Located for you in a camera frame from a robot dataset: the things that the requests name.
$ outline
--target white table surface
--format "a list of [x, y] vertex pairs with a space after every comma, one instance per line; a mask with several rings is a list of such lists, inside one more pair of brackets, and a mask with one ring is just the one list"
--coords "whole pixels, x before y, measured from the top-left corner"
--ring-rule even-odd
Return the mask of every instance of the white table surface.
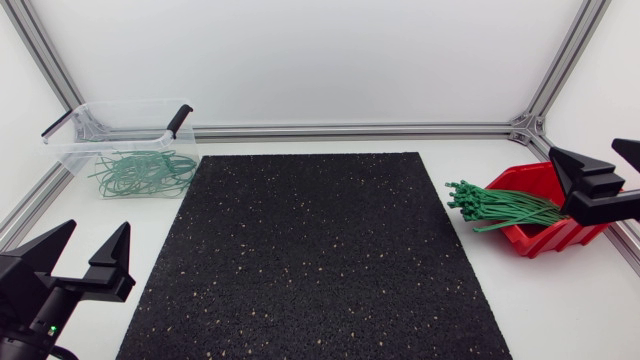
[[[505, 140], [273, 142], [199, 145], [201, 155], [420, 153], [438, 195], [448, 181], [486, 186], [506, 168], [537, 162]], [[54, 275], [82, 277], [87, 260], [124, 221], [132, 226], [130, 273], [137, 281], [126, 303], [81, 302], [58, 345], [80, 359], [113, 359], [181, 200], [100, 200], [94, 179], [76, 177], [27, 239], [69, 219], [76, 231]], [[638, 359], [640, 278], [604, 236], [588, 246], [518, 256], [501, 232], [474, 233], [458, 210], [452, 224], [491, 305], [514, 359]]]

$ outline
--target white wall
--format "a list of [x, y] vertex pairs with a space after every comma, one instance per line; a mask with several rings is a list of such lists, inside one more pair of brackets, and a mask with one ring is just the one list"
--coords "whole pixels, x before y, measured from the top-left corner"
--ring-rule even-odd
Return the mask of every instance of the white wall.
[[0, 8], [0, 220], [54, 164], [36, 150], [64, 113], [3, 8]]
[[611, 2], [547, 121], [557, 146], [616, 164], [625, 188], [640, 188], [611, 148], [616, 137], [640, 140], [640, 1]]
[[33, 0], [87, 101], [195, 124], [506, 122], [582, 0]]

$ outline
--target red plastic bin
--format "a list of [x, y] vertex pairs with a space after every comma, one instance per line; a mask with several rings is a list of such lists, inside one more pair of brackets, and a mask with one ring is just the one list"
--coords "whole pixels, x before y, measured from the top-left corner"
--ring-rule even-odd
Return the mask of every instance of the red plastic bin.
[[[564, 193], [550, 162], [511, 167], [495, 179], [487, 189], [525, 191], [546, 197], [558, 206]], [[609, 224], [581, 226], [573, 219], [542, 225], [513, 225], [501, 228], [518, 254], [533, 259], [544, 251], [562, 251], [573, 244], [587, 245]]]

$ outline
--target plastic bin handle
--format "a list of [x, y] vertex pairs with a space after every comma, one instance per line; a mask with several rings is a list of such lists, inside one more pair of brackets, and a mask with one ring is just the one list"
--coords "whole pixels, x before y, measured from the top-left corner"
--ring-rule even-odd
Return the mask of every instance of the plastic bin handle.
[[42, 135], [43, 138], [47, 138], [49, 133], [55, 131], [58, 129], [59, 125], [62, 125], [64, 123], [64, 121], [66, 120], [67, 116], [69, 116], [69, 114], [71, 114], [73, 112], [73, 109], [67, 111], [66, 113], [64, 113], [64, 115], [62, 115], [58, 120], [56, 120], [56, 122], [54, 122], [53, 124], [51, 124], [51, 126], [49, 126], [47, 128], [47, 130], [45, 130]]
[[186, 119], [187, 115], [189, 115], [189, 113], [192, 111], [193, 111], [193, 108], [191, 108], [191, 106], [187, 104], [182, 105], [180, 109], [178, 109], [178, 112], [173, 117], [171, 122], [169, 123], [169, 126], [167, 126], [167, 130], [173, 133], [174, 139], [176, 138], [176, 133], [178, 132], [178, 129], [180, 129], [180, 126], [182, 126], [184, 119]]

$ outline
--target black rubber mat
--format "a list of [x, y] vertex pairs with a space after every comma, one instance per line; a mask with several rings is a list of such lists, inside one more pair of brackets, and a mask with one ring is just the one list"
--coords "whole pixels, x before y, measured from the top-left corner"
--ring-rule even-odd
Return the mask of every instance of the black rubber mat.
[[403, 153], [205, 157], [119, 358], [511, 357]]

